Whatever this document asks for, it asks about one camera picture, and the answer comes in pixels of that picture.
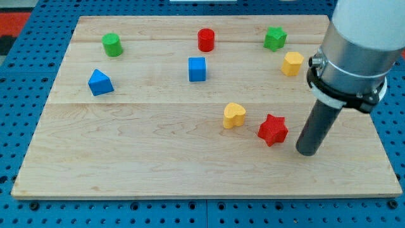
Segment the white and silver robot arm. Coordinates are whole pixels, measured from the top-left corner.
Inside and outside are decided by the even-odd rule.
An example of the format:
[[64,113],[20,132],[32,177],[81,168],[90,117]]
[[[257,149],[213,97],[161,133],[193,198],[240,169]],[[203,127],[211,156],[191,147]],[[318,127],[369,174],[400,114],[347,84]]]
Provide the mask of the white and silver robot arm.
[[313,111],[370,113],[404,49],[404,0],[338,0],[323,42],[309,59]]

